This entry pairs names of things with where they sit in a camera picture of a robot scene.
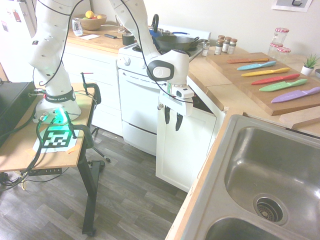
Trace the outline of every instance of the potted plant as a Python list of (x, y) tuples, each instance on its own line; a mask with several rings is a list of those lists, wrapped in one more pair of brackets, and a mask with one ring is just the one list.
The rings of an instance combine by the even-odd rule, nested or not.
[(320, 57), (317, 57), (317, 55), (310, 55), (310, 57), (306, 58), (306, 61), (303, 62), (303, 67), (301, 70), (301, 73), (309, 76), (312, 71), (315, 69), (315, 66), (317, 66), (317, 62), (320, 59)]

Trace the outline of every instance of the red knife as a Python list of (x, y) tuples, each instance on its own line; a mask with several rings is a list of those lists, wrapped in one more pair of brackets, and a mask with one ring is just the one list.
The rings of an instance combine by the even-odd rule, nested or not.
[(261, 80), (258, 80), (258, 81), (254, 81), (253, 83), (251, 83), (251, 85), (268, 84), (268, 83), (279, 82), (279, 81), (282, 81), (282, 80), (292, 80), (292, 79), (296, 79), (299, 76), (300, 76), (300, 74), (296, 73), (296, 74), (290, 74), (288, 76), (269, 77), (269, 78), (264, 78), (264, 79), (261, 79)]

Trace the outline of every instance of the blue knife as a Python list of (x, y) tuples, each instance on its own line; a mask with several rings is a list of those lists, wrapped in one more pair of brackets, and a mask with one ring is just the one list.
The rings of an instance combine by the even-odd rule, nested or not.
[(266, 63), (254, 63), (254, 64), (249, 64), (245, 66), (238, 67), (237, 70), (251, 70), (251, 69), (259, 69), (259, 68), (265, 68), (265, 67), (271, 67), (276, 64), (276, 61), (268, 61)]

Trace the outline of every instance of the white pot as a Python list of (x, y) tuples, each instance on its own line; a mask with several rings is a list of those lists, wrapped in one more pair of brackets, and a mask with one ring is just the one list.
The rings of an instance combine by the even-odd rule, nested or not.
[(301, 73), (306, 75), (306, 76), (309, 76), (314, 69), (315, 68), (308, 68), (308, 67), (303, 66), (302, 69), (301, 69)]

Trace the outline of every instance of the black box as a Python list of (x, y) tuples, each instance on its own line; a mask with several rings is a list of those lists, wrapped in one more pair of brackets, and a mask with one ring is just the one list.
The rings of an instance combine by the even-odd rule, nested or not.
[[(13, 130), (36, 96), (33, 82), (3, 82), (0, 85), (0, 136)], [(0, 139), (0, 147), (7, 138)]]

